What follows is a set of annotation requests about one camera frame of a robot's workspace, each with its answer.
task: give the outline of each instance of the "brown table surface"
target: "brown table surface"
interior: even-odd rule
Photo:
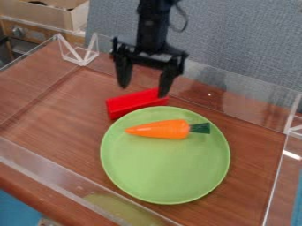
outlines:
[[[107,56],[99,57],[94,64],[105,66],[106,73],[113,70]],[[62,78],[58,70],[64,67],[70,73]],[[146,79],[151,84],[149,80],[157,73],[137,67],[134,83],[122,90],[114,76],[86,67],[73,68],[70,63],[60,63],[54,42],[0,73],[2,137],[129,197],[107,178],[99,162],[99,145],[114,123],[106,113],[106,99],[142,90],[137,81]],[[55,84],[40,94],[50,82]],[[186,78],[177,81],[174,89],[178,88],[189,97],[197,95],[197,90],[205,94],[213,92],[214,109],[221,108],[222,95],[238,98],[238,104],[242,100],[238,95]],[[266,118],[274,109],[277,118],[269,118],[269,123],[276,127],[285,124],[284,109],[256,100],[245,102],[260,106],[258,114],[252,116],[256,120]],[[161,206],[129,198],[185,225],[261,225],[286,136],[181,98],[170,97],[169,105],[195,111],[225,133],[232,150],[230,171],[221,186],[187,204]],[[0,164],[0,188],[66,225],[114,225],[4,164]]]

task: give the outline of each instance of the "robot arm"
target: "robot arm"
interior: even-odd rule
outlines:
[[[134,64],[163,70],[159,80],[159,97],[167,95],[174,79],[183,73],[189,54],[166,42],[170,24],[170,10],[181,0],[141,0],[137,8],[139,15],[137,39],[114,38],[114,60],[117,78],[121,87],[126,88]],[[169,56],[165,61],[161,55]]]

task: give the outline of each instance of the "red block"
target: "red block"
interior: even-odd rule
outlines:
[[[109,116],[118,119],[131,111],[146,107],[167,105],[169,97],[158,98],[158,88],[122,95],[106,100]]]

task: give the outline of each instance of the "toy carrot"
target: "toy carrot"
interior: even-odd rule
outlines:
[[[150,138],[183,139],[190,132],[209,134],[210,123],[189,124],[183,119],[174,119],[130,127],[126,132]]]

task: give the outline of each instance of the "green plate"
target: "green plate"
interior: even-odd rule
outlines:
[[[222,182],[230,164],[228,140],[211,124],[210,134],[186,139],[153,139],[130,135],[127,127],[159,120],[210,122],[190,110],[154,107],[123,116],[102,141],[101,159],[115,185],[131,196],[157,204],[179,204],[209,194]]]

